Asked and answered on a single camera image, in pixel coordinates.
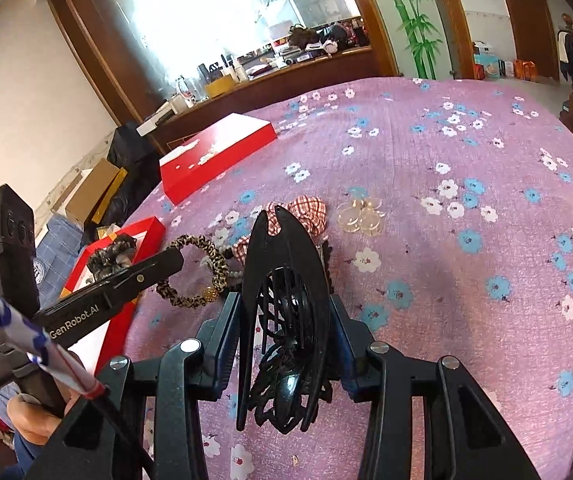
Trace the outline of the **person left hand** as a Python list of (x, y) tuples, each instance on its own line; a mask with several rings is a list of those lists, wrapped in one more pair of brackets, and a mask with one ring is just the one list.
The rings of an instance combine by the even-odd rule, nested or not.
[(6, 404), (13, 427), (29, 443), (44, 446), (58, 429), (63, 418), (55, 416), (19, 393)]

